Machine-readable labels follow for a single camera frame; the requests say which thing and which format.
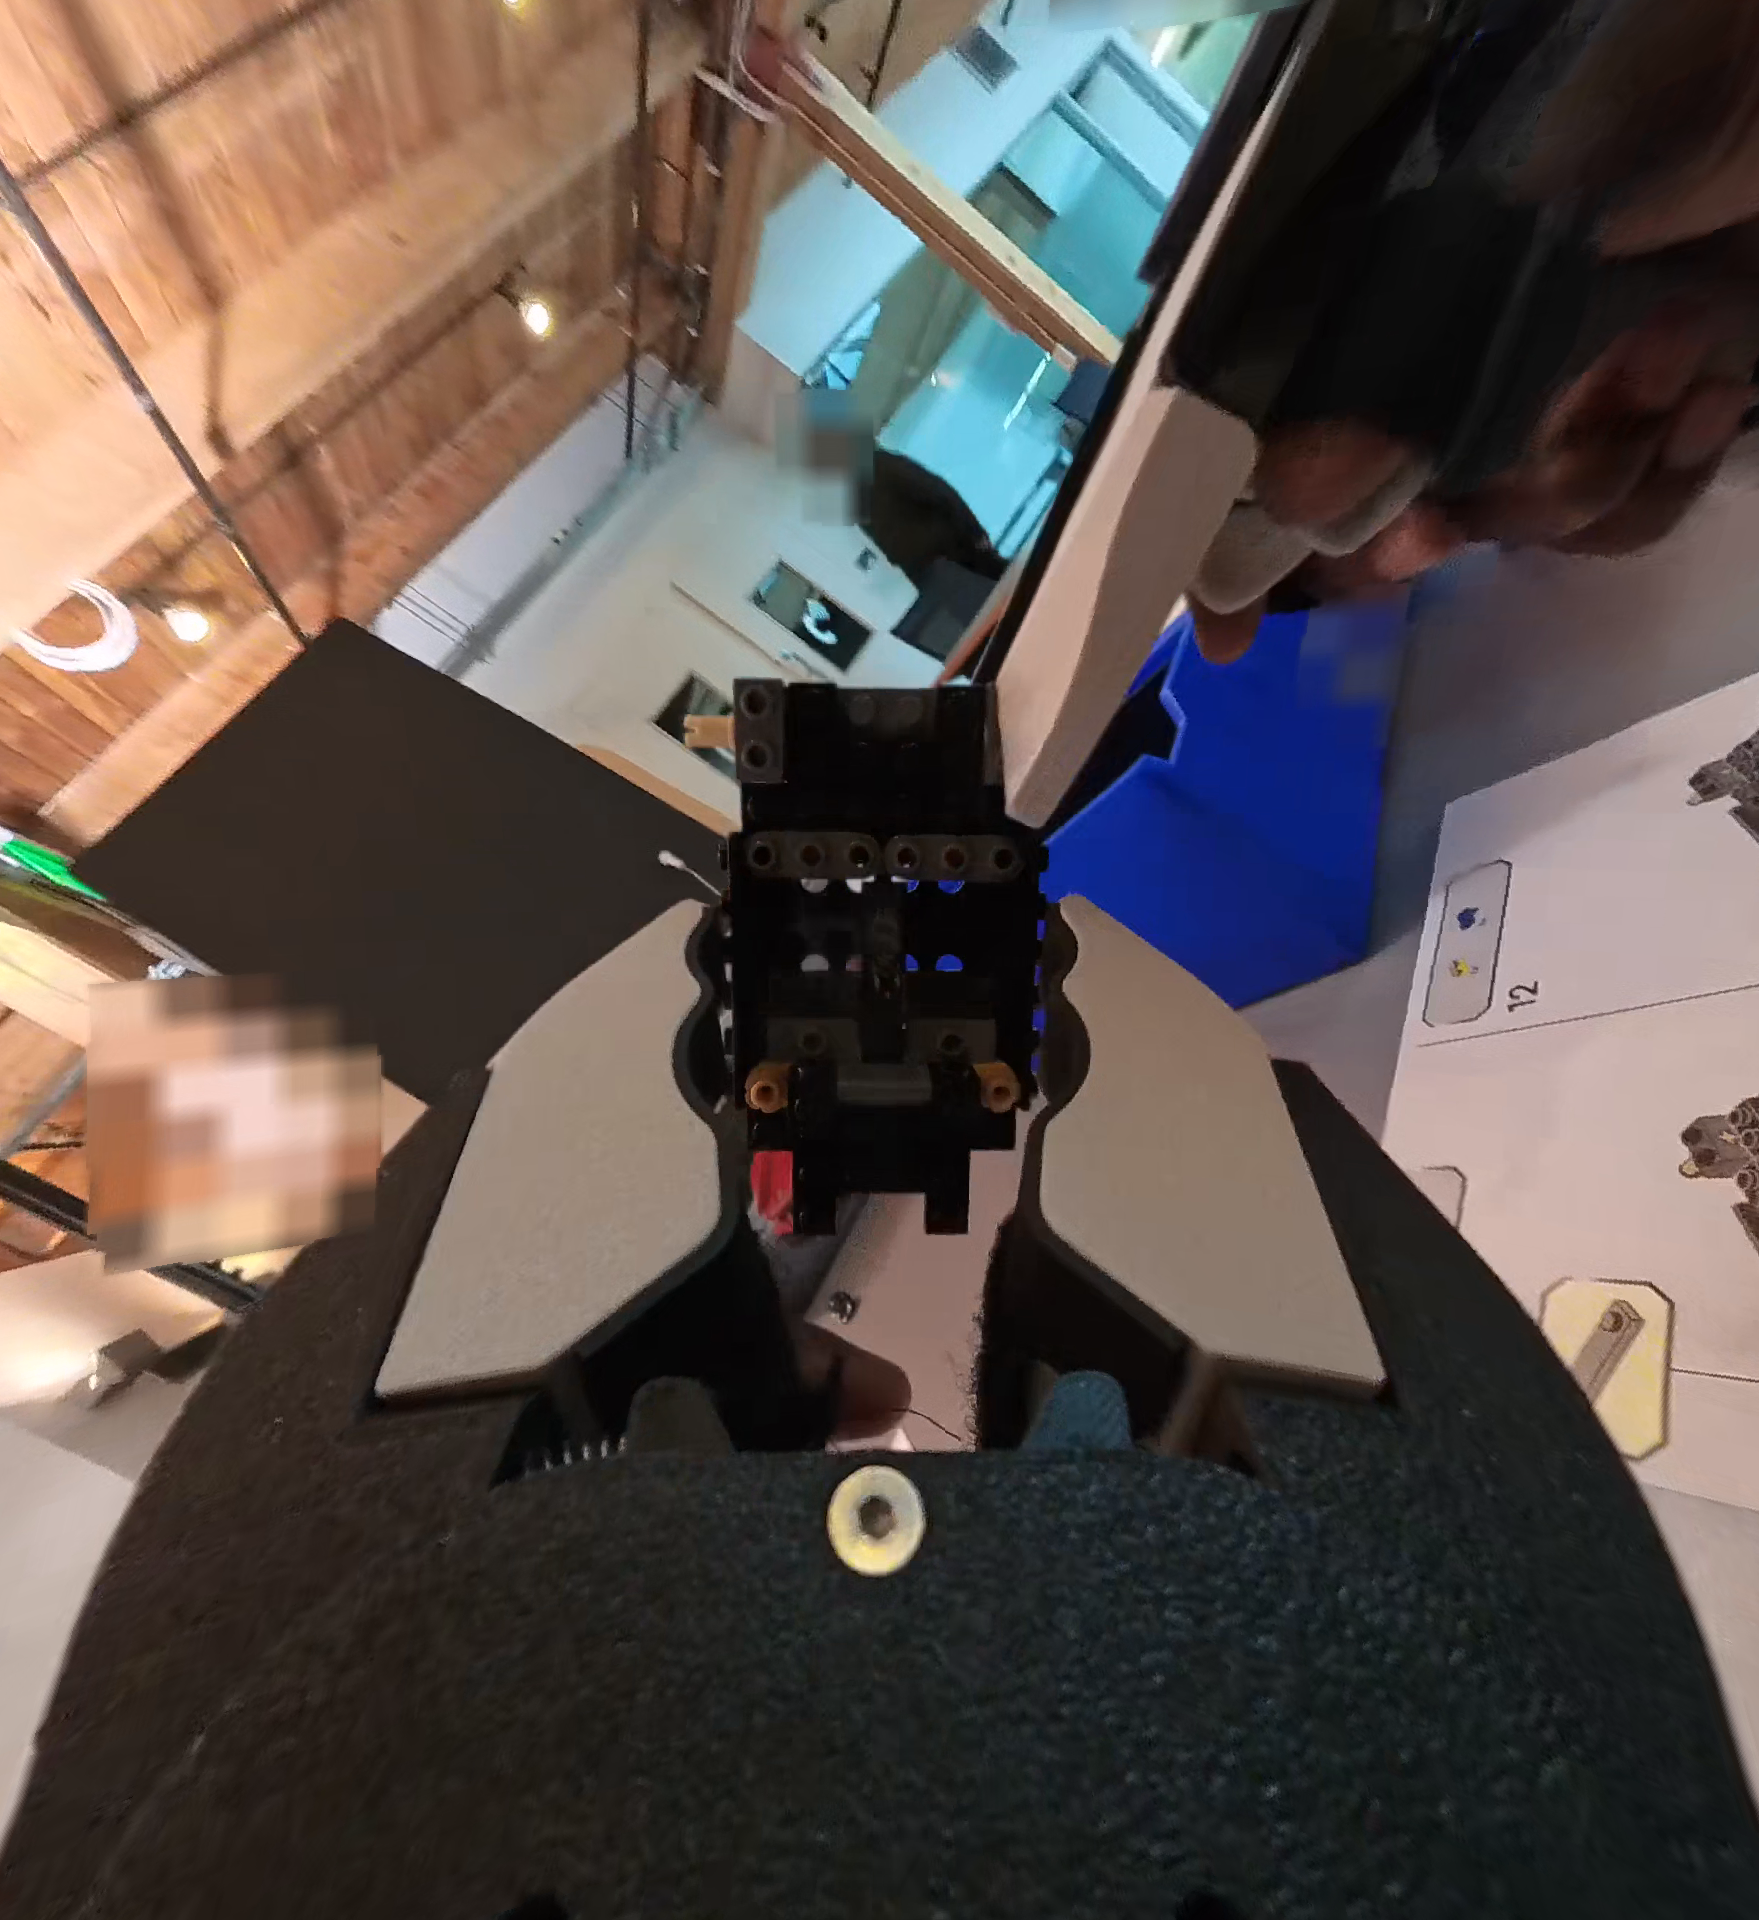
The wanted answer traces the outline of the large blue plastic bin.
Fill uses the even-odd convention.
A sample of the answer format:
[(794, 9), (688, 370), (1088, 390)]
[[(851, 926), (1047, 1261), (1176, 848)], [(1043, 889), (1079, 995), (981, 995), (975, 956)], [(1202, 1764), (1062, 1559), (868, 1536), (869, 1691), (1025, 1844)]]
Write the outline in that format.
[(1234, 1006), (1371, 953), (1406, 588), (1270, 613), (1234, 663), (1176, 613), (1047, 822), (1085, 896)]

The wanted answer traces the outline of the black board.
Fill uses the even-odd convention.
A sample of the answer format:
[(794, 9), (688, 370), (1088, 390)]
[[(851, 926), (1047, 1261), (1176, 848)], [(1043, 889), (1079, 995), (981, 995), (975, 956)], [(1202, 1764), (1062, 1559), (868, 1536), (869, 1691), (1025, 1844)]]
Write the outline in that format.
[(333, 618), (73, 874), (219, 973), (330, 1006), (422, 1104), (721, 877), (721, 833)]

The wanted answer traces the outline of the person's right hand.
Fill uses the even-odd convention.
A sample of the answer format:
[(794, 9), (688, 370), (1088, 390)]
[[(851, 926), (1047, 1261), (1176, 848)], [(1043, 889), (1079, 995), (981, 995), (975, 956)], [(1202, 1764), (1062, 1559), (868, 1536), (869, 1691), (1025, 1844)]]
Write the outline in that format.
[(1270, 610), (1418, 579), (1479, 541), (1647, 549), (1759, 428), (1759, 2), (1606, 2), (1518, 181), (1592, 191), (1592, 359), (1518, 462), (1462, 499), (1371, 427), (1254, 438), (1186, 588), (1202, 658), (1242, 658)]

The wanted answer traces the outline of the black lego chassis assembly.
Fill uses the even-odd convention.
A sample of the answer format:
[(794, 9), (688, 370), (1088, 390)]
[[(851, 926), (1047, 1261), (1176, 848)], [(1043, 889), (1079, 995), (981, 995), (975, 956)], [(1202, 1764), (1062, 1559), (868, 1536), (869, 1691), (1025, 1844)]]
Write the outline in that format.
[(971, 1226), (971, 1166), (1038, 1095), (1047, 852), (1010, 817), (988, 684), (743, 676), (742, 827), (700, 953), (748, 1163), (790, 1226), (920, 1195)]

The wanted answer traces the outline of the lego instruction booklet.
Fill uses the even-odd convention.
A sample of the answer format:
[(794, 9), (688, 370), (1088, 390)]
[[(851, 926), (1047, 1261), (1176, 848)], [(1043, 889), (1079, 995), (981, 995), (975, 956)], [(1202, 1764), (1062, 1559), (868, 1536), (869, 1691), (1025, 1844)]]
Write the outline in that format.
[(1759, 1513), (1759, 675), (1448, 809), (1386, 1146), (1644, 1481)]

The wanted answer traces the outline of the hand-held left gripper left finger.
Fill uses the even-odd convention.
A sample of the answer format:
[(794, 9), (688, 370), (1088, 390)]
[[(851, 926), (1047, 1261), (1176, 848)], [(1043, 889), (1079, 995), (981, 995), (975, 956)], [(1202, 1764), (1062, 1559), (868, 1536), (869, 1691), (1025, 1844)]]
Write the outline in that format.
[(748, 1142), (695, 1066), (720, 1037), (715, 929), (715, 904), (670, 904), (491, 1056), (369, 1382), (380, 1403), (528, 1384), (725, 1251)]

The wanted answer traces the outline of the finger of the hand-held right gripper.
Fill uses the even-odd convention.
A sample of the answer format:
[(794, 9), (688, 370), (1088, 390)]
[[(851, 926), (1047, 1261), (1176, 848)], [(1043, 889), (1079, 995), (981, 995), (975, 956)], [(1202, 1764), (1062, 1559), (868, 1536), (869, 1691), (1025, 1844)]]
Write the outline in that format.
[(1337, 2), (1283, 9), (1243, 46), (1227, 108), (1192, 155), (1199, 179), (1220, 159), (1227, 171), (1186, 253), (1154, 281), (1092, 422), (1092, 453), (1074, 466), (1074, 497), (1043, 526), (1007, 606), (992, 688), (1015, 822), (1043, 822), (1068, 796), (1253, 476), (1254, 428), (1188, 394), (1169, 352), (1192, 298), (1220, 285), (1254, 166), (1334, 14)]

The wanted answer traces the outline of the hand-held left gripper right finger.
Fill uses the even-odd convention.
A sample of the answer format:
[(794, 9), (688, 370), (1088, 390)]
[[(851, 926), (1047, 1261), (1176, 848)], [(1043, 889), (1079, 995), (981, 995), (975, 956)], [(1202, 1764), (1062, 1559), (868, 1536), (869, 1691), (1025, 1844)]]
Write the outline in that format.
[(1375, 1399), (1386, 1359), (1254, 1027), (1085, 896), (1043, 937), (1038, 1240), (1222, 1384)]

